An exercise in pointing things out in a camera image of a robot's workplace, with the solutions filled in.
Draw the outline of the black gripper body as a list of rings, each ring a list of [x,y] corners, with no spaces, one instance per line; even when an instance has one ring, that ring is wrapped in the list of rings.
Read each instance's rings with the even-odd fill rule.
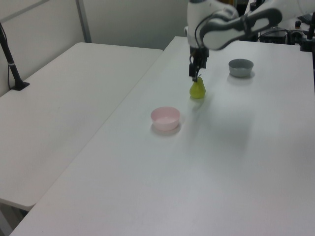
[[[199,60],[202,58],[207,58],[209,57],[209,49],[207,48],[189,48],[190,52],[190,57],[189,61],[190,63],[194,63],[199,67]]]

